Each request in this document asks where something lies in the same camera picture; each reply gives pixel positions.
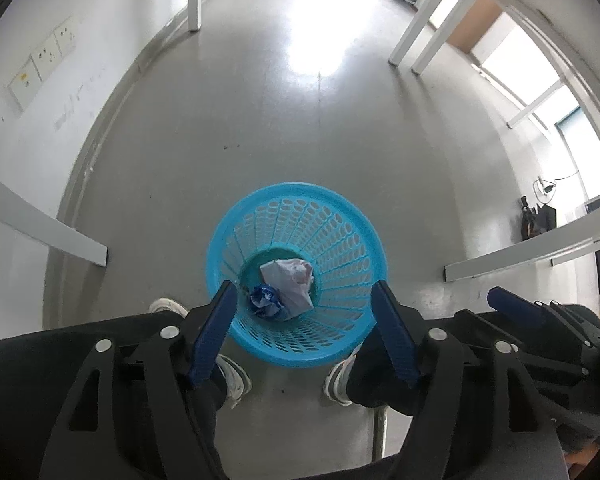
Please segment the person's black trousers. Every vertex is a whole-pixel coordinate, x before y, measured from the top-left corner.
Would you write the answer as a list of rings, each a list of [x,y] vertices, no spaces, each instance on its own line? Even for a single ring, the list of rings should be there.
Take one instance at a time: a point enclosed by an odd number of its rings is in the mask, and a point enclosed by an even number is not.
[[[505,289],[490,311],[426,320],[385,282],[376,321],[327,378],[329,399],[411,416],[396,455],[345,479],[600,479],[600,322]],[[192,310],[0,340],[0,479],[221,479],[215,416],[248,389],[220,348],[223,285]]]

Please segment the white right sneaker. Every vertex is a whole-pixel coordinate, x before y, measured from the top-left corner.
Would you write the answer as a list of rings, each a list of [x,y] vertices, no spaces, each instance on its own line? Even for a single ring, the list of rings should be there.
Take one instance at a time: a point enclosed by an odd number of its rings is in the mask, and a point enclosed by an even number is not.
[[[350,406],[352,401],[347,394],[347,383],[354,365],[358,349],[350,356],[335,364],[323,382],[323,394],[329,401],[340,406]]]

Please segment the pink white paper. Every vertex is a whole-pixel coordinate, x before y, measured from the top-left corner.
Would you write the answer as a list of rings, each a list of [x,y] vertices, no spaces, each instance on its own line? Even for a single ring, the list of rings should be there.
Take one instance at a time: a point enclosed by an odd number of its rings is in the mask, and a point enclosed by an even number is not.
[[[310,290],[314,282],[313,268],[303,259],[275,259],[260,266],[264,283],[274,287],[284,306],[286,322],[314,309]]]

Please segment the white wall socket panel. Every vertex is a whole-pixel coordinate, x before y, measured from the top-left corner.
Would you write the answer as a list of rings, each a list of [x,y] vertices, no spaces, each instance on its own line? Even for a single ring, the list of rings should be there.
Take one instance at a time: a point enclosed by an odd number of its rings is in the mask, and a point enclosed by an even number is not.
[[[30,53],[15,74],[8,90],[23,112],[42,88],[42,84],[76,47],[76,24],[67,18]]]

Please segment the blue plastic waste basket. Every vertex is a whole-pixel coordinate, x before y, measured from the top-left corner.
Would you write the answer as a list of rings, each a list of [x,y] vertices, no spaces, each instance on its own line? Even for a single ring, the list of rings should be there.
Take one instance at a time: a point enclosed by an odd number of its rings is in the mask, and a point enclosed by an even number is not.
[[[346,356],[372,329],[372,285],[388,276],[380,238],[341,195],[309,183],[260,188],[220,221],[207,286],[237,288],[230,336],[271,364],[314,367]]]

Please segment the blue plastic bag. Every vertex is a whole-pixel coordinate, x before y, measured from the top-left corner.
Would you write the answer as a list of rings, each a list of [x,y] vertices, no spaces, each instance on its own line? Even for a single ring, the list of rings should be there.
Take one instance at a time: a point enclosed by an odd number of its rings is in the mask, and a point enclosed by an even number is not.
[[[257,318],[270,321],[280,321],[283,318],[284,306],[274,287],[268,284],[254,286],[250,292],[249,301],[251,312]]]

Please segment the white left sneaker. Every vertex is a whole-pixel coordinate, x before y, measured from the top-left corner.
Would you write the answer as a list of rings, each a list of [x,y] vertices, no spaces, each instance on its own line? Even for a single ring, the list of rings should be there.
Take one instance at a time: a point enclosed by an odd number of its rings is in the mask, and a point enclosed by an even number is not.
[[[186,307],[169,298],[159,298],[153,301],[148,311],[150,313],[169,311],[179,315],[181,318],[186,318],[188,315]],[[219,354],[216,357],[215,363],[226,385],[225,400],[230,404],[230,409],[234,410],[242,398],[250,393],[252,388],[251,379],[246,371],[228,356]]]

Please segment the white sneaker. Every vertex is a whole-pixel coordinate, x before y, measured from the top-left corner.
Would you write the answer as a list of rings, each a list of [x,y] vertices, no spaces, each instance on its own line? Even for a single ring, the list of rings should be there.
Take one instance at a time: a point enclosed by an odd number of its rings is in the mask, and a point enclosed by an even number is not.
[[[181,318],[186,318],[188,315],[186,307],[169,298],[159,298],[153,301],[148,311],[150,313],[169,311],[179,315]],[[219,354],[216,357],[215,363],[226,385],[225,400],[230,404],[230,409],[234,410],[242,398],[250,393],[252,388],[251,379],[246,371],[228,356]]]
[[[347,394],[347,383],[354,365],[358,349],[350,356],[335,364],[323,382],[323,394],[329,401],[340,406],[350,406],[352,401]]]

